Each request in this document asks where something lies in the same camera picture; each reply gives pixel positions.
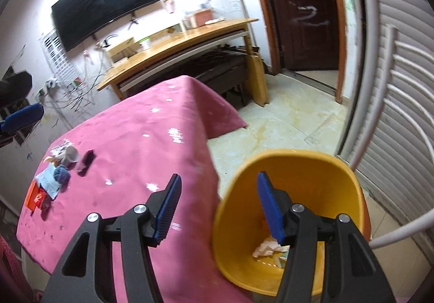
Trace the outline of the white printed tissue pack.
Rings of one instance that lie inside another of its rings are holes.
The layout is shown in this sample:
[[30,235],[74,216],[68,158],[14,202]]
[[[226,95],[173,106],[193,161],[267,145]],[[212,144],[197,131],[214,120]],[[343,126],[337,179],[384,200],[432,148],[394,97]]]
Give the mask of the white printed tissue pack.
[[52,149],[50,149],[50,154],[52,156],[60,155],[64,153],[65,150],[70,146],[73,146],[73,143],[70,140],[64,138],[60,143],[56,144]]

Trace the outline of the grey plastic funnel cup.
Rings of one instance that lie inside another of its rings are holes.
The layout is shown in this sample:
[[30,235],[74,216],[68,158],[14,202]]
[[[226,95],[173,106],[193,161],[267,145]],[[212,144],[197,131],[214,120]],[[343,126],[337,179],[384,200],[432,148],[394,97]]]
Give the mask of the grey plastic funnel cup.
[[68,168],[78,162],[79,152],[70,144],[68,146],[59,147],[54,154],[54,158],[55,160],[60,161],[61,165]]

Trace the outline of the green tissue pack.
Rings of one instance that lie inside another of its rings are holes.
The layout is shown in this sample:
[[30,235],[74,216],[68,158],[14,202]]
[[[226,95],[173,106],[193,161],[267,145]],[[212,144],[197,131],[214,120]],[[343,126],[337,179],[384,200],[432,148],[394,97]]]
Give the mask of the green tissue pack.
[[279,269],[284,269],[288,261],[289,252],[283,252],[275,256],[275,264]]

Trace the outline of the red snack wrapper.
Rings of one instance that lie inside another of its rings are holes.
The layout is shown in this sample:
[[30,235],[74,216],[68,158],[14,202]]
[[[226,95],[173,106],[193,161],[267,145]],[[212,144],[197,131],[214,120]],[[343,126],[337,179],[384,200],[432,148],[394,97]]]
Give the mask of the red snack wrapper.
[[24,200],[24,206],[29,209],[32,213],[36,208],[45,211],[49,207],[50,198],[46,191],[39,187],[36,180],[30,183],[27,195]]

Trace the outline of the white tissue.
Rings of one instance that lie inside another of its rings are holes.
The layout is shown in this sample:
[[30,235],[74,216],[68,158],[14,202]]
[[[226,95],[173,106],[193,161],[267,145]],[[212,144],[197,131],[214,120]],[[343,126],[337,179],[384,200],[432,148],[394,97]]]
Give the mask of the white tissue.
[[290,246],[281,246],[276,239],[267,237],[252,253],[254,258],[270,257],[275,253],[286,253]]

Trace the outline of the beige sponge puff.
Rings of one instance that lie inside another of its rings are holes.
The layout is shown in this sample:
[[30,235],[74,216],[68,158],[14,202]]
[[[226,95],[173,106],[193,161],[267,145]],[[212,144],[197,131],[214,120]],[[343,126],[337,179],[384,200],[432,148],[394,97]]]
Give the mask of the beige sponge puff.
[[60,159],[56,158],[56,157],[53,157],[53,156],[47,156],[47,157],[44,158],[43,161],[46,162],[46,163],[53,163],[55,165],[58,165],[60,163]]

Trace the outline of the yellow plastic trash bin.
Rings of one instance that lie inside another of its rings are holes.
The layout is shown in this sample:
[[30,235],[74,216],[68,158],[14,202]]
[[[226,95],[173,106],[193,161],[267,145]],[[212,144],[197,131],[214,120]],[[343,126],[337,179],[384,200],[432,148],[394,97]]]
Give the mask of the yellow plastic trash bin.
[[267,150],[240,166],[218,205],[212,247],[218,270],[231,283],[265,296],[276,296],[283,270],[277,256],[253,256],[270,236],[257,193],[257,176],[266,172],[272,185],[314,214],[347,214],[371,237],[371,222],[362,188],[343,161],[309,150]]

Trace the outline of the white power strip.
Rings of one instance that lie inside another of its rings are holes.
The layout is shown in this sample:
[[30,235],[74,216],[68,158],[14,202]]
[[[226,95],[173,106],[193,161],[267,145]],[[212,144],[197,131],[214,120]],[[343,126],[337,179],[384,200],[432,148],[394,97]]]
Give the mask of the white power strip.
[[55,78],[48,79],[42,88],[37,92],[37,100],[42,102],[46,97],[53,98],[58,90],[58,83]]

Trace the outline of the eye chart poster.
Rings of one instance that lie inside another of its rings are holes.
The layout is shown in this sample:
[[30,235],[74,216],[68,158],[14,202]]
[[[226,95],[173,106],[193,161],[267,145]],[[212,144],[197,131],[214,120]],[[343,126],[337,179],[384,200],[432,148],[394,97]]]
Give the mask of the eye chart poster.
[[64,89],[78,87],[82,79],[77,68],[69,61],[58,32],[55,29],[51,30],[40,42],[57,84]]

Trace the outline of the blue knitted ball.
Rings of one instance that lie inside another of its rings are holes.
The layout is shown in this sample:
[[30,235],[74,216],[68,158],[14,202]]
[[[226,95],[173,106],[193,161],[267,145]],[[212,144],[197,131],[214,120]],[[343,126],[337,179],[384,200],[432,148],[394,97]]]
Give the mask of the blue knitted ball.
[[64,186],[69,182],[71,175],[69,170],[64,165],[60,165],[55,168],[53,177],[58,184]]

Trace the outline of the white printed paper leaflet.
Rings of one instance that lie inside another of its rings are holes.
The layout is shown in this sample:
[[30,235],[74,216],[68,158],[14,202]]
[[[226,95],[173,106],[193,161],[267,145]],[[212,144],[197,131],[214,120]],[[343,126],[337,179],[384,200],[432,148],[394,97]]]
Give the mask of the white printed paper leaflet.
[[55,180],[55,169],[54,164],[49,163],[42,172],[35,176],[38,187],[42,188],[51,200],[56,199],[62,188],[62,184]]

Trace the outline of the pink star tablecloth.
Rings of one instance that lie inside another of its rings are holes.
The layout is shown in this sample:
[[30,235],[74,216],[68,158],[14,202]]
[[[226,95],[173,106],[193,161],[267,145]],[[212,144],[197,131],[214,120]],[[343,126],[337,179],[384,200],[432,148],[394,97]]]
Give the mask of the pink star tablecloth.
[[53,272],[85,217],[120,216],[182,179],[180,202],[166,239],[150,251],[166,302],[248,302],[213,261],[211,236],[218,175],[210,138],[245,126],[238,112],[198,80],[181,76],[106,109],[65,134],[96,158],[85,176],[71,175],[47,214],[23,208],[17,237],[26,253]]

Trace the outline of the purple mesh pouch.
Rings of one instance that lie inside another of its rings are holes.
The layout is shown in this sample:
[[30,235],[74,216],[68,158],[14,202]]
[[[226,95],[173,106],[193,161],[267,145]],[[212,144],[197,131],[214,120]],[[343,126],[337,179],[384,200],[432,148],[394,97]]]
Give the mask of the purple mesh pouch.
[[84,177],[88,171],[88,169],[91,166],[91,163],[93,163],[94,158],[96,157],[96,154],[94,153],[94,150],[88,150],[82,157],[82,160],[79,163],[79,166],[77,167],[77,174],[81,177]]

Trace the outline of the white metal chair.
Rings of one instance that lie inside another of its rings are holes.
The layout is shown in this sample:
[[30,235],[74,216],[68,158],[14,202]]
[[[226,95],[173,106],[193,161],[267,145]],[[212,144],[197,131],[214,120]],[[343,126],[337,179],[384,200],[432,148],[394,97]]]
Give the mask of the white metal chair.
[[[395,111],[398,115],[400,115],[404,120],[406,120],[418,133],[418,135],[422,138],[425,147],[428,150],[430,159],[433,164],[433,143],[429,140],[428,135],[425,133],[422,126],[420,126],[417,121],[415,121],[410,114],[408,114],[403,108],[399,107],[396,103],[394,103],[389,98],[389,93],[395,93],[400,98],[403,98],[411,105],[416,107],[419,112],[427,119],[430,125],[433,127],[433,115],[413,96],[404,92],[399,87],[392,83],[393,78],[398,78],[399,80],[403,80],[405,83],[408,83],[410,86],[415,88],[416,91],[423,94],[425,98],[433,102],[433,90],[428,89],[422,83],[419,83],[417,80],[411,78],[406,73],[400,73],[396,69],[394,69],[394,65],[396,62],[400,62],[401,64],[407,65],[410,68],[420,72],[426,78],[433,82],[433,73],[430,73],[427,69],[423,68],[422,65],[418,65],[415,62],[412,62],[409,59],[406,59],[403,56],[400,56],[396,53],[397,48],[407,50],[410,53],[414,53],[428,62],[433,64],[433,55],[428,53],[425,50],[421,50],[416,46],[409,45],[407,43],[403,43],[398,40],[398,28],[394,25],[388,24],[386,26],[386,45],[385,45],[385,59],[382,65],[382,74],[379,80],[379,89],[378,93],[374,98],[374,103],[372,107],[372,114],[368,118],[366,123],[366,129],[361,134],[360,141],[355,146],[355,152],[349,161],[349,168],[355,172],[359,163],[362,160],[368,146],[372,140],[374,135],[374,131],[378,125],[380,120],[382,111],[385,106],[390,108],[392,111]],[[369,242],[369,246],[371,249],[379,249],[391,244],[395,244],[396,242],[402,241],[404,239],[410,238],[417,233],[422,232],[423,230],[427,230],[433,226],[433,208],[428,211],[426,214],[421,215],[419,218],[399,227],[397,230],[394,230],[390,233],[387,233],[379,238],[371,240]]]

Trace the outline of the wooden desk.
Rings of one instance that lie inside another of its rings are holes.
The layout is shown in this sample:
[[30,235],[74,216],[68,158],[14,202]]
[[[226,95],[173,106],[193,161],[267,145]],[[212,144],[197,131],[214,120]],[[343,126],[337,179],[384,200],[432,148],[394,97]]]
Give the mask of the wooden desk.
[[257,21],[257,18],[223,20],[163,40],[150,49],[129,57],[125,62],[113,65],[104,74],[97,89],[101,91],[109,86],[119,100],[124,100],[127,90],[147,78],[206,50],[242,38],[246,49],[247,92],[257,105],[264,106],[269,103],[269,93],[263,63],[260,55],[253,50],[248,28],[250,23]]

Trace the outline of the white jar green lid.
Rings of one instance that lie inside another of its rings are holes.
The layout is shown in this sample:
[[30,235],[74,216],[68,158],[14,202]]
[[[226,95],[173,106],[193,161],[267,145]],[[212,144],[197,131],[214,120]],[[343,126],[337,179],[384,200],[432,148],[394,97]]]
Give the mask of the white jar green lid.
[[152,47],[152,40],[150,37],[146,37],[141,39],[138,44],[140,45],[141,50],[149,50]]

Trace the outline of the pink hanging bottle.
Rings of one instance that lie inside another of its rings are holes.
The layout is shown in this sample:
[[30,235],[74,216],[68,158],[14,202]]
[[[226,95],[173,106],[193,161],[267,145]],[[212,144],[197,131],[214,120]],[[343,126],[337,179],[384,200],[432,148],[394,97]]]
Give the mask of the pink hanging bottle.
[[175,12],[174,0],[163,0],[163,1],[164,1],[165,7],[168,10],[168,12],[170,14],[173,14]]

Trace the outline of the pink storage box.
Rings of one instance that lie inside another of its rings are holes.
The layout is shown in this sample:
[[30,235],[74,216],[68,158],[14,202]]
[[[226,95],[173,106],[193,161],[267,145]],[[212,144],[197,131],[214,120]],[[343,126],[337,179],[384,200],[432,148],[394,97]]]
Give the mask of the pink storage box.
[[206,22],[213,20],[213,10],[201,9],[185,15],[183,25],[186,30],[202,27]]

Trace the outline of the dark wooden door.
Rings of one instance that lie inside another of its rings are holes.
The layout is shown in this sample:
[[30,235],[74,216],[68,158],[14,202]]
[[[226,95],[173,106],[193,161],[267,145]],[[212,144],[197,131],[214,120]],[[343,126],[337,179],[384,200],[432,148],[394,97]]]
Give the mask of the dark wooden door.
[[343,0],[260,0],[271,72],[288,71],[343,100],[346,64]]

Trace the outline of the white louvered cabinet door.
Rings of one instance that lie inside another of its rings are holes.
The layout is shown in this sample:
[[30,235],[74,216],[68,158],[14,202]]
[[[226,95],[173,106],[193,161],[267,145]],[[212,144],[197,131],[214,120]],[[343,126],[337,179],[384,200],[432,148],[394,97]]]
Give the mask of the white louvered cabinet door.
[[[401,42],[433,55],[433,7],[428,0],[355,0],[355,11],[361,44],[357,59],[359,81],[338,147],[338,156],[348,163],[366,129],[378,93],[385,59],[386,26],[398,28]],[[433,64],[426,59],[400,48],[396,53],[433,73]],[[433,82],[413,68],[396,62],[394,69],[433,90]],[[392,83],[433,115],[433,102],[423,94],[398,78],[393,78]],[[433,127],[422,113],[395,93],[389,94],[394,103],[422,126],[433,143]],[[355,171],[362,186],[402,225],[433,208],[433,164],[428,150],[416,130],[387,106]]]

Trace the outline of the black wall television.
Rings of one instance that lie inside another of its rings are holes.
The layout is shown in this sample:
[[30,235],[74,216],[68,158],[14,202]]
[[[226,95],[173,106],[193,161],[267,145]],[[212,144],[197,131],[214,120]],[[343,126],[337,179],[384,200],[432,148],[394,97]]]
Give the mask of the black wall television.
[[66,51],[111,22],[160,0],[58,0],[52,5],[52,20]]

